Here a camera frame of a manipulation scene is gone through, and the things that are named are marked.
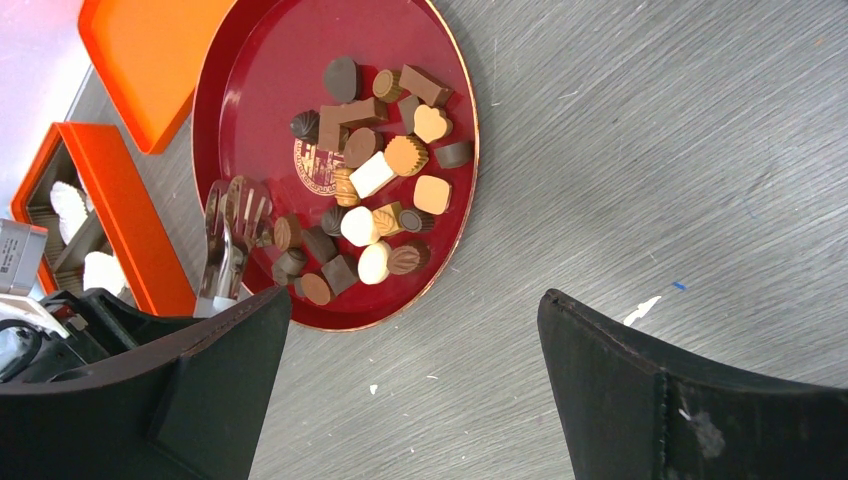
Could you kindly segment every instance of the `orange tray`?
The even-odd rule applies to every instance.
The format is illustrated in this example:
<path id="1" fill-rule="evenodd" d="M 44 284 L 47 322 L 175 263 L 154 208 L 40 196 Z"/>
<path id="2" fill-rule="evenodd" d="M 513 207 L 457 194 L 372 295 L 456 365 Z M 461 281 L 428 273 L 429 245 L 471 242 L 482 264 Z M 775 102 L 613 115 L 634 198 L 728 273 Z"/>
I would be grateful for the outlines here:
<path id="1" fill-rule="evenodd" d="M 80 37 L 142 152 L 162 153 L 188 117 L 206 49 L 233 2 L 83 2 Z"/>

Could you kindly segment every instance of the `red tray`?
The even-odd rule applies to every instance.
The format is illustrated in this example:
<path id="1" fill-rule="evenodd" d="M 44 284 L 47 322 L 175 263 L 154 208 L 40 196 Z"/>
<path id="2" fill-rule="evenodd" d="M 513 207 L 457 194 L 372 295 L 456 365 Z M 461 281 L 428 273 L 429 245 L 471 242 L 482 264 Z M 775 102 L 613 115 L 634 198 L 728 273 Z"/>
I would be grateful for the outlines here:
<path id="1" fill-rule="evenodd" d="M 468 71 L 444 19 L 428 0 L 240 0 L 210 45 L 192 124 L 201 204 L 213 181 L 245 175 L 269 186 L 272 216 L 294 212 L 304 227 L 319 225 L 335 204 L 331 173 L 342 158 L 303 145 L 289 123 L 302 111 L 335 104 L 322 75 L 330 61 L 344 55 L 363 65 L 362 98 L 371 96 L 379 69 L 399 70 L 404 64 L 424 68 L 455 90 L 445 107 L 453 132 L 431 145 L 430 162 L 421 172 L 450 182 L 453 194 L 435 229 L 421 237 L 432 253 L 422 271 L 390 276 L 376 286 L 357 284 L 325 307 L 293 296 L 294 321 L 334 331 L 374 325 L 415 302 L 444 270 L 465 227 L 477 178 L 479 128 Z M 403 129 L 396 104 L 389 113 L 390 123 L 377 129 L 387 142 Z M 474 162 L 441 169 L 432 148 L 461 140 L 475 142 Z M 416 178 L 395 179 L 363 205 L 372 210 L 393 201 L 411 206 Z M 387 241 L 396 247 L 411 238 L 402 233 Z M 362 251 L 344 239 L 337 244 L 356 258 Z M 244 277 L 248 290 L 273 284 L 271 265 L 279 255 L 275 247 L 254 251 Z M 304 273 L 319 268 L 310 260 Z"/>

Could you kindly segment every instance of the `brushed metal surface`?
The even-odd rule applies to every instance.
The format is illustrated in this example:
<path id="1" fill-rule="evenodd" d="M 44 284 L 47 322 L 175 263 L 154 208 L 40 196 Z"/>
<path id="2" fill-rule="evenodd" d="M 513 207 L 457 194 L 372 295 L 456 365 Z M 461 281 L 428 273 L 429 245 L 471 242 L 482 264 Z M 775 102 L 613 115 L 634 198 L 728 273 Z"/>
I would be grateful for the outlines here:
<path id="1" fill-rule="evenodd" d="M 402 317 L 292 326 L 252 478 L 572 478 L 548 287 L 619 320 L 662 296 L 635 328 L 848 386 L 848 2 L 436 3 L 480 99 L 464 240 Z M 120 123 L 96 76 L 74 118 Z M 196 285 L 188 133 L 136 159 Z"/>

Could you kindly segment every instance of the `ribbed chocolate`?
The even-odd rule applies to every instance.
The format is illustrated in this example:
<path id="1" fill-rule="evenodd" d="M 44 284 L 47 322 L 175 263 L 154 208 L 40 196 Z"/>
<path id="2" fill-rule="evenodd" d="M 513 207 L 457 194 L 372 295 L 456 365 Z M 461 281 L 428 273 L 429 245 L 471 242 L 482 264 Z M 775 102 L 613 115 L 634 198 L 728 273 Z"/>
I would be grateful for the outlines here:
<path id="1" fill-rule="evenodd" d="M 342 236 L 342 218 L 347 213 L 347 208 L 335 205 L 321 216 L 321 229 L 331 237 Z"/>
<path id="2" fill-rule="evenodd" d="M 294 138 L 315 145 L 318 143 L 318 125 L 321 115 L 315 110 L 298 113 L 292 119 L 291 130 Z"/>

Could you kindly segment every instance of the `white chocolate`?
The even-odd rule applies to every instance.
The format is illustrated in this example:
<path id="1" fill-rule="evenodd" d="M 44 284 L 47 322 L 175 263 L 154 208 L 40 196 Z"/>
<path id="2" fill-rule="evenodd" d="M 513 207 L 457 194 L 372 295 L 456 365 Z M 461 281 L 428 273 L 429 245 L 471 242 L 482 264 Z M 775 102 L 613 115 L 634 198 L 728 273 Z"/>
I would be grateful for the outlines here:
<path id="1" fill-rule="evenodd" d="M 383 152 L 377 152 L 350 174 L 350 181 L 356 193 L 359 194 L 359 198 L 366 198 L 377 193 L 395 177 L 397 174 L 389 168 Z"/>
<path id="2" fill-rule="evenodd" d="M 380 240 L 380 231 L 374 223 L 371 210 L 356 207 L 342 218 L 342 236 L 357 247 L 367 247 Z"/>
<path id="3" fill-rule="evenodd" d="M 369 246 L 359 257 L 359 280 L 366 285 L 377 285 L 389 276 L 389 254 L 392 247 L 386 242 Z"/>

